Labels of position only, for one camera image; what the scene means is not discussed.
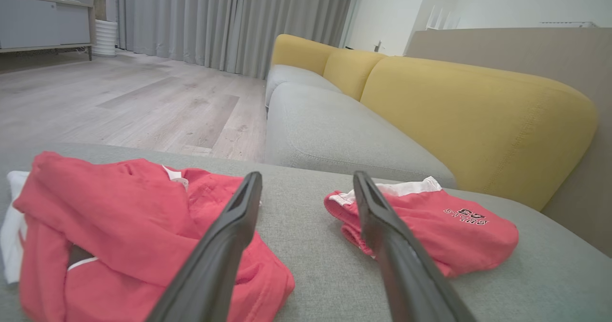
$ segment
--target cabinet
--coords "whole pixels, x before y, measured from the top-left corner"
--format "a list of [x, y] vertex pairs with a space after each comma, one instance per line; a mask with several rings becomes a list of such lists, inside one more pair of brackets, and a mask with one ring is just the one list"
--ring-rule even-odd
[[0, 52], [89, 47], [93, 10], [67, 0], [0, 0]]

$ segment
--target red garment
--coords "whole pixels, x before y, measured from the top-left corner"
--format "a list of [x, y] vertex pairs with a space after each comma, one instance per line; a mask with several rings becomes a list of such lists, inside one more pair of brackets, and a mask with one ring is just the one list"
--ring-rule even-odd
[[[52, 152], [33, 162], [14, 206], [26, 214], [22, 307], [36, 322], [140, 322], [242, 178], [161, 165], [93, 165]], [[72, 243], [98, 259], [67, 271]], [[228, 321], [266, 322], [293, 291], [289, 269], [256, 232], [244, 250]]]
[[[518, 230], [512, 222], [476, 202], [448, 195], [434, 178], [377, 186], [446, 277], [496, 268], [518, 244]], [[324, 205], [344, 222], [341, 232], [346, 239], [373, 256], [361, 239], [354, 191], [335, 191]]]

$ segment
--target white ribbed pot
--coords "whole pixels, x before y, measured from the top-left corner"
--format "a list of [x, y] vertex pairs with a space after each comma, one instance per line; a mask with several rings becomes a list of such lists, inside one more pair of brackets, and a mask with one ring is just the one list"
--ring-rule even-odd
[[96, 44], [91, 53], [95, 56], [116, 56], [117, 23], [96, 19]]

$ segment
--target gray sofa seat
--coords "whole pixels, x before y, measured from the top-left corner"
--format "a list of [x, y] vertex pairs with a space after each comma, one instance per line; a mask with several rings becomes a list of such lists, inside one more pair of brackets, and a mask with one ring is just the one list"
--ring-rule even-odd
[[342, 93], [334, 84], [317, 73], [293, 66], [274, 65], [266, 79], [266, 107], [270, 106], [273, 92], [282, 83], [296, 83]]
[[[376, 261], [341, 235], [323, 198], [352, 189], [352, 176], [256, 163], [164, 154], [101, 145], [55, 144], [0, 155], [0, 176], [29, 170], [43, 149], [92, 163], [135, 158], [175, 168], [200, 167], [220, 174], [263, 175], [257, 230], [295, 277], [295, 290], [275, 321], [389, 321], [383, 281]], [[0, 218], [9, 187], [0, 178]], [[612, 260], [545, 215], [494, 196], [447, 189], [474, 200], [516, 224], [520, 241], [498, 268], [450, 282], [481, 322], [609, 322], [612, 320]], [[0, 283], [0, 315], [26, 321], [15, 285]]]
[[268, 111], [267, 164], [420, 181], [434, 176], [456, 187], [453, 174], [406, 134], [354, 99], [325, 89], [285, 83]]

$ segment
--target wooden floor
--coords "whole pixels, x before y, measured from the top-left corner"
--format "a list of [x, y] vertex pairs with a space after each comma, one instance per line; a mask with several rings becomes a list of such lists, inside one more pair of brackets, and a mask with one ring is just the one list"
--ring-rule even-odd
[[0, 56], [0, 147], [105, 144], [262, 161], [263, 80], [120, 51]]

